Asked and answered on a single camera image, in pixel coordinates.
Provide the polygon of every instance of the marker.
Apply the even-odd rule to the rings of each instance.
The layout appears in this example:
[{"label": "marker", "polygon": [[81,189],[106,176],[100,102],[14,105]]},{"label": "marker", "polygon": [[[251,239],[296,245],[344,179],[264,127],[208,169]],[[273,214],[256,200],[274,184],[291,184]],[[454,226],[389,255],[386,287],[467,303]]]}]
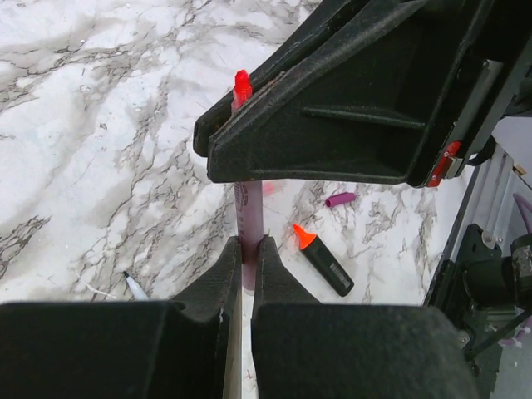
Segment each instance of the marker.
[{"label": "marker", "polygon": [[345,297],[352,290],[355,283],[342,265],[334,258],[331,251],[316,234],[307,233],[297,224],[294,224],[293,228],[299,237],[299,250],[303,252],[305,258],[327,280],[338,295]]},{"label": "marker", "polygon": [[[239,71],[234,78],[233,103],[234,115],[253,94],[246,71]],[[255,274],[259,262],[259,245],[264,237],[263,183],[262,181],[240,181],[234,183],[234,205],[236,206],[236,224],[242,247],[242,285],[244,290],[255,289]]]},{"label": "marker", "polygon": [[356,199],[357,195],[355,195],[355,193],[341,193],[327,198],[327,200],[325,201],[325,205],[328,208],[334,208],[335,206],[347,204],[348,202],[354,201]]},{"label": "marker", "polygon": [[142,287],[130,276],[127,272],[122,272],[126,277],[127,286],[130,288],[133,297],[139,301],[148,301],[150,298],[148,294],[144,292]]}]

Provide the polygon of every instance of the purple marker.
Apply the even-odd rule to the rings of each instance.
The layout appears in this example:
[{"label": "purple marker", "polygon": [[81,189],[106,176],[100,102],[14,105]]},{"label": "purple marker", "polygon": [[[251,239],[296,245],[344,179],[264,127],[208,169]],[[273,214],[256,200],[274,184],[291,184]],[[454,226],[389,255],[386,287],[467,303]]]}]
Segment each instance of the purple marker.
[{"label": "purple marker", "polygon": [[333,195],[325,200],[325,205],[328,208],[334,208],[335,206],[346,204],[347,202],[354,201],[357,198],[355,193],[341,193]]},{"label": "purple marker", "polygon": [[[231,111],[235,113],[252,94],[249,75],[239,71],[235,77]],[[234,184],[234,204],[239,241],[242,247],[242,284],[255,290],[255,274],[259,261],[259,244],[264,236],[263,182],[246,181]]]}]

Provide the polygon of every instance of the red marker cap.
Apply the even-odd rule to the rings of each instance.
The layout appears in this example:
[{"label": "red marker cap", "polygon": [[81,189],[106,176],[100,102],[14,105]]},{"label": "red marker cap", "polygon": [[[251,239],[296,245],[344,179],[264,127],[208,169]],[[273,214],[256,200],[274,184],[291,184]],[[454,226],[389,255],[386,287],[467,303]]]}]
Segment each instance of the red marker cap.
[{"label": "red marker cap", "polygon": [[234,93],[240,105],[249,100],[253,94],[253,89],[249,83],[249,75],[245,70],[238,71],[234,77]]},{"label": "red marker cap", "polygon": [[296,234],[299,237],[299,249],[302,251],[312,244],[314,239],[317,237],[316,234],[307,233],[301,226],[297,224],[293,224],[293,229],[296,230]]}]

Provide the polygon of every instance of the cable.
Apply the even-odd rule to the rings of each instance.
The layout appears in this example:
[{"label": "cable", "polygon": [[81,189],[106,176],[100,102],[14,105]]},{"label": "cable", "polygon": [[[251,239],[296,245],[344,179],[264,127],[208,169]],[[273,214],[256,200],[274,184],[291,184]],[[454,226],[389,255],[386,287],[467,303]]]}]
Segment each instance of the cable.
[{"label": "cable", "polygon": [[496,148],[497,148],[497,142],[491,135],[488,141],[485,143],[482,150],[479,151],[479,153],[476,155],[475,158],[471,158],[470,160],[468,160],[467,164],[471,166],[482,165],[484,162],[491,159],[491,157],[495,153]]},{"label": "cable", "polygon": [[500,341],[507,333],[512,331],[513,329],[517,328],[524,320],[532,316],[532,310],[526,309],[522,314],[515,317],[513,320],[511,320],[508,324],[506,324],[503,328],[500,328],[493,334],[491,334],[487,339],[482,341],[480,344],[478,344],[476,347],[472,348],[469,352],[465,354],[465,359],[470,361],[480,355],[483,351],[485,351],[487,348],[491,347],[494,343],[497,343]]}]

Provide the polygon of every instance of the orange highlighter tip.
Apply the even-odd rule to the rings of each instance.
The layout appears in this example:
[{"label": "orange highlighter tip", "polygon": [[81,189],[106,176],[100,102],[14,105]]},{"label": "orange highlighter tip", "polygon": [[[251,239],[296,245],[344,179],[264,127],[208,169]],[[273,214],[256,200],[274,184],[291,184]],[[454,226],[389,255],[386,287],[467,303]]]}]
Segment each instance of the orange highlighter tip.
[{"label": "orange highlighter tip", "polygon": [[296,234],[299,237],[299,249],[304,250],[307,248],[317,237],[316,234],[307,233],[298,224],[293,224],[293,229],[296,230]]}]

